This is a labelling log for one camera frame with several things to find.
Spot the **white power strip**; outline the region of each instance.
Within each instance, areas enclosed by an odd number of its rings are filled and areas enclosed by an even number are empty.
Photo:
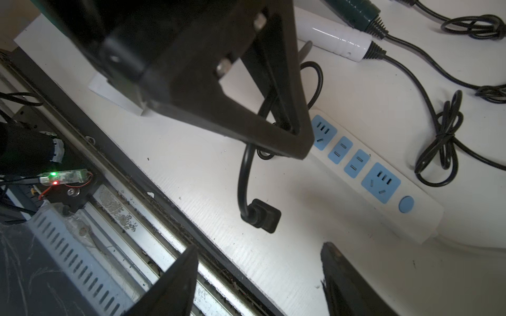
[[[317,109],[309,111],[315,143],[311,154],[360,193],[399,235],[423,243],[433,234],[444,208]]]

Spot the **white table surface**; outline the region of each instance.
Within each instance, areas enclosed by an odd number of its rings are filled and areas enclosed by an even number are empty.
[[[414,8],[375,0],[394,36],[420,45],[446,70],[478,84],[506,80],[506,39],[477,41],[441,34]],[[424,0],[447,16],[493,13],[506,18],[504,0]],[[338,20],[318,0],[302,9]],[[436,110],[459,87],[419,57],[375,40],[421,80]],[[314,158],[254,160],[248,198],[282,211],[274,234],[239,216],[237,179],[244,144],[154,112],[137,117],[99,97],[88,84],[96,71],[45,17],[16,39],[18,45],[287,315],[328,314],[319,252],[332,241],[382,298],[402,315],[505,314],[503,258],[478,256],[429,240],[418,246],[391,233],[373,209]],[[413,166],[434,138],[425,104],[412,82],[384,61],[353,61],[313,48],[324,86],[315,107],[374,149],[445,207],[439,233],[465,243],[506,247],[506,173],[459,151],[457,178],[438,189],[420,184]],[[306,96],[316,86],[303,70]],[[222,79],[227,95],[256,110],[262,96],[239,61]],[[484,156],[506,163],[506,107],[463,88],[464,123],[458,138]],[[441,180],[438,163],[424,173]]]

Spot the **green plug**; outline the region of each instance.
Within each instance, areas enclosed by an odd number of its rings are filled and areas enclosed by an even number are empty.
[[[369,0],[325,0],[334,12],[351,27],[365,32],[380,14]]]

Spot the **black cable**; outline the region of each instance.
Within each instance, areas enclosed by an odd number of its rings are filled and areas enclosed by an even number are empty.
[[[320,65],[318,65],[316,62],[313,62],[313,61],[307,61],[307,62],[301,63],[301,70],[303,70],[304,68],[308,68],[308,67],[313,68],[316,71],[316,75],[318,76],[318,83],[316,85],[316,90],[313,94],[313,97],[311,98],[311,100],[308,103],[308,109],[311,109],[313,107],[313,105],[315,104],[316,100],[318,99],[318,97],[320,96],[321,90],[323,88],[323,70],[321,69]],[[275,156],[274,154],[263,152],[260,149],[257,149],[257,155],[260,158],[262,158],[263,160],[270,160]]]
[[[260,107],[257,115],[261,118],[266,118],[271,111],[272,106],[275,104],[277,98],[278,93],[276,89],[271,89],[264,102],[262,103],[262,106]],[[255,156],[255,149],[255,145],[251,143],[246,144],[244,155],[242,156],[241,169],[239,170],[239,181],[237,184],[237,202],[239,204],[239,211],[241,212],[241,217],[250,223],[255,222],[252,217],[257,215],[256,212],[248,208],[246,197],[248,190],[249,172],[251,171],[253,157]]]
[[[30,92],[14,92],[14,93],[2,93],[0,92],[0,99],[9,100],[26,106],[41,106],[44,102],[30,102],[18,97],[32,97],[39,100],[36,94]]]
[[[432,11],[419,1],[416,1],[414,4],[428,15],[443,21],[444,23],[441,25],[441,29],[444,32],[450,34],[468,35],[474,39],[501,40],[506,36],[506,24],[497,15],[484,14],[481,16],[466,16],[450,19]]]
[[[399,68],[402,72],[404,72],[408,77],[414,82],[418,90],[420,91],[427,107],[429,109],[429,113],[431,115],[432,123],[436,130],[436,139],[430,144],[427,149],[420,155],[416,162],[415,166],[415,174],[416,177],[425,185],[429,187],[442,187],[455,179],[458,172],[458,157],[457,152],[455,150],[455,146],[457,145],[460,149],[462,149],[465,153],[470,155],[471,157],[478,159],[479,161],[486,163],[489,166],[495,167],[497,169],[505,170],[506,166],[501,165],[499,163],[493,162],[477,153],[469,149],[467,146],[462,144],[456,137],[455,133],[462,125],[464,116],[460,112],[460,106],[462,104],[462,91],[458,90],[453,95],[452,101],[446,101],[444,104],[443,111],[441,113],[436,114],[434,110],[434,106],[429,98],[429,95],[425,91],[425,88],[422,86],[418,78],[403,64],[398,62],[389,56],[384,56],[384,60],[391,63],[395,67]],[[441,161],[441,166],[443,169],[447,170],[450,167],[452,168],[450,176],[439,183],[432,183],[425,180],[421,173],[425,170],[425,168],[429,165],[429,163],[434,159],[436,154],[439,152],[439,158]]]
[[[39,178],[37,176],[34,177],[26,177],[17,180],[9,180],[9,181],[1,181],[0,186],[4,185],[35,185],[40,183]]]
[[[400,44],[400,45],[408,48],[409,50],[412,50],[412,51],[420,54],[425,60],[427,60],[432,65],[432,67],[437,72],[439,72],[446,79],[448,79],[458,85],[461,85],[463,87],[476,90],[476,93],[475,93],[476,96],[481,97],[484,100],[491,102],[491,103],[506,104],[506,84],[497,85],[497,86],[491,86],[491,85],[479,86],[479,85],[464,82],[464,81],[457,79],[457,78],[453,77],[452,75],[450,75],[429,54],[427,54],[420,47],[418,47],[414,44],[411,44],[410,42],[407,42],[403,39],[394,37],[388,33],[386,34],[385,38],[394,42],[394,43]]]
[[[14,206],[14,205],[9,205],[9,204],[4,203],[4,202],[0,202],[0,206],[4,207],[6,209],[12,210],[12,211],[16,211],[16,212],[25,212],[25,213],[27,213],[30,216],[34,216],[35,215],[35,212],[32,211],[32,210],[29,210],[29,209],[26,209],[26,208],[22,208],[22,207],[17,207],[17,206]]]

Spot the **screw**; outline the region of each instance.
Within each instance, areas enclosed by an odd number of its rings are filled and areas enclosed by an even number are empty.
[[[264,28],[264,26],[267,24],[267,18],[265,17],[265,15],[260,12],[257,14],[257,16],[255,17],[255,20],[253,21],[253,27],[255,28],[255,31],[260,31],[261,29]]]
[[[80,193],[79,188],[69,188],[67,190],[67,195],[70,196],[70,197],[73,197],[73,198],[75,198],[76,196],[78,196],[79,193]]]
[[[227,72],[229,72],[231,68],[232,68],[232,62],[230,62],[230,59],[223,58],[222,60],[220,60],[220,63],[218,64],[218,66],[216,66],[216,74],[218,75],[219,78],[221,78],[224,75],[226,75]]]

